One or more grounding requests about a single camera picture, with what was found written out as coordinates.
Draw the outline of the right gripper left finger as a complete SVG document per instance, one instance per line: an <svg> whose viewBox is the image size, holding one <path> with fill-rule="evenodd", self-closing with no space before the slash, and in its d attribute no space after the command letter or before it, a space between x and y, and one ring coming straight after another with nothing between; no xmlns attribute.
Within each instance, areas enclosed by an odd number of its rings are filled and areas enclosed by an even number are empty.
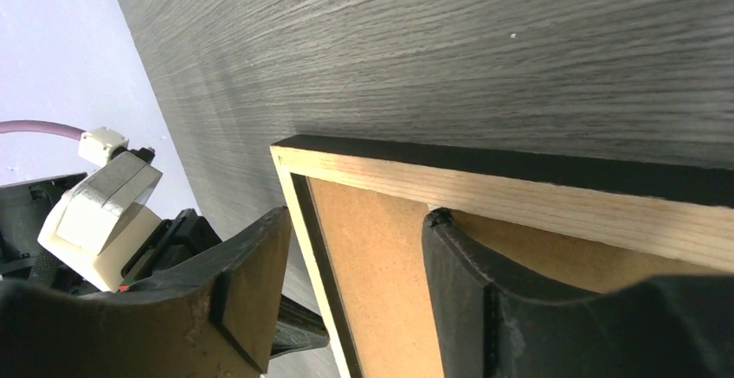
<svg viewBox="0 0 734 378"><path fill-rule="evenodd" d="M125 292L1 284L4 377L257 377L271 357L286 208Z"/></svg>

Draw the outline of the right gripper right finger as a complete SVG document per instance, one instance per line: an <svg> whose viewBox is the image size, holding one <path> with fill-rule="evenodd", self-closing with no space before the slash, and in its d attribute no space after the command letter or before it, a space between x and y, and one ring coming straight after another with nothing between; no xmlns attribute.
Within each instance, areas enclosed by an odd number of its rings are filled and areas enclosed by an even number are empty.
<svg viewBox="0 0 734 378"><path fill-rule="evenodd" d="M440 208L422 252L447 377L730 377L733 278L663 275L597 293L550 279Z"/></svg>

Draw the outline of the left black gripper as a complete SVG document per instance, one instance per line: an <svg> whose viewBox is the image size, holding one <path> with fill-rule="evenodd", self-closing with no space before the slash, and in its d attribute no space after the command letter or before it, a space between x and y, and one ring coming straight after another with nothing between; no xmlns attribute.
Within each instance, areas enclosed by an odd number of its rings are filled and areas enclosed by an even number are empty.
<svg viewBox="0 0 734 378"><path fill-rule="evenodd" d="M122 269L119 293L158 292L184 295L216 289L216 276L198 257L222 244L209 221L192 209L165 219L153 230ZM330 342L322 317L281 296L270 358L321 349Z"/></svg>

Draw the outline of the brown backing board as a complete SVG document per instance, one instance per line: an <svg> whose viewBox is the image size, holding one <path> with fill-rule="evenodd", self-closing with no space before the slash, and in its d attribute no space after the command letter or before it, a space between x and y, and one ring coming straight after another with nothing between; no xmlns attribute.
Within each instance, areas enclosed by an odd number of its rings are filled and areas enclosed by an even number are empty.
<svg viewBox="0 0 734 378"><path fill-rule="evenodd" d="M319 179L309 182L367 377L441 377L440 347L422 254L428 205ZM655 274L706 268L463 212L457 226L547 277L608 292Z"/></svg>

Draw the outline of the wooden picture frame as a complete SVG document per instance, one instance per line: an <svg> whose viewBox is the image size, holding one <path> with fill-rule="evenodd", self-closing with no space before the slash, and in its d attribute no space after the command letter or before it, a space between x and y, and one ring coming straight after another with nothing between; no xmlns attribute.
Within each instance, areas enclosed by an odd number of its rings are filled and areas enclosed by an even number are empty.
<svg viewBox="0 0 734 378"><path fill-rule="evenodd" d="M706 268L644 279L733 278L730 169L311 135L281 140L270 152L343 377L367 376L325 247L312 179L424 203L425 217L444 208L453 218L463 212Z"/></svg>

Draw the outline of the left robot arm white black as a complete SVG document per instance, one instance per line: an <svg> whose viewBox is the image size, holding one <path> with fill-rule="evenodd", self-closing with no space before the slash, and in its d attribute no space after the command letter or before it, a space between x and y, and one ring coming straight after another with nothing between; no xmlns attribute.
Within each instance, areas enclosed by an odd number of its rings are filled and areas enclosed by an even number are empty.
<svg viewBox="0 0 734 378"><path fill-rule="evenodd" d="M1 276L21 279L75 296L96 292L70 266L43 248L37 240L42 225L63 193L79 183L83 174L72 174L15 183L1 188ZM219 245L222 239L205 217L185 209L164 219L152 231L141 251L124 269L119 290L149 278ZM271 356L324 348L329 342L323 319L305 306L282 297Z"/></svg>

